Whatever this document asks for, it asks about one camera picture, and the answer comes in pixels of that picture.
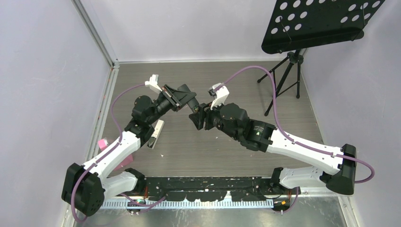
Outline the black remote control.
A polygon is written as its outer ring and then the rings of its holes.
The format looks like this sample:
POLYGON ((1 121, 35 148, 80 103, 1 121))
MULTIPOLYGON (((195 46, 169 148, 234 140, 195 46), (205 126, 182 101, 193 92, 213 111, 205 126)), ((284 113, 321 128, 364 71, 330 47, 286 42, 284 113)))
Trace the black remote control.
POLYGON ((200 104, 196 99, 194 99, 191 102, 189 102, 188 106, 192 110, 193 114, 197 113, 199 111, 199 109, 200 109, 200 104))

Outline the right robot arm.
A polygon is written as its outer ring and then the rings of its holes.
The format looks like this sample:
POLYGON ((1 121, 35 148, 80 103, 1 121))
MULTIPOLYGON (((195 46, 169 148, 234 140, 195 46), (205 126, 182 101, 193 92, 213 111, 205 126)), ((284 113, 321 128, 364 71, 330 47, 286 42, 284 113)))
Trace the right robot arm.
POLYGON ((189 119, 198 130, 216 128, 248 150, 284 155, 309 164, 296 169, 276 167, 270 181, 274 193, 297 187, 326 187, 338 194, 353 195, 354 146, 332 147, 281 132, 272 124, 249 118, 247 111, 234 103, 219 107, 202 104, 196 109, 189 119))

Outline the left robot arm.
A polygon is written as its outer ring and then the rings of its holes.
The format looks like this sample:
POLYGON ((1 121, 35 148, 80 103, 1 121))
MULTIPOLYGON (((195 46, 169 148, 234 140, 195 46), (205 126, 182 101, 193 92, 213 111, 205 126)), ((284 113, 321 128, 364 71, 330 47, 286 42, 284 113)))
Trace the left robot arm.
POLYGON ((196 111, 198 105, 196 93, 186 84, 177 89, 162 86, 155 100, 139 96, 134 101, 132 119, 124 129, 119 129, 119 137, 91 160, 81 165, 73 163, 67 168, 61 198, 71 205, 77 222, 86 220, 77 216, 78 211, 90 217, 110 197, 123 192, 139 196, 144 192, 145 183, 139 179, 139 173, 129 169, 115 177, 109 174, 149 141, 155 131, 154 122, 168 111, 178 112, 185 105, 192 111, 196 111))

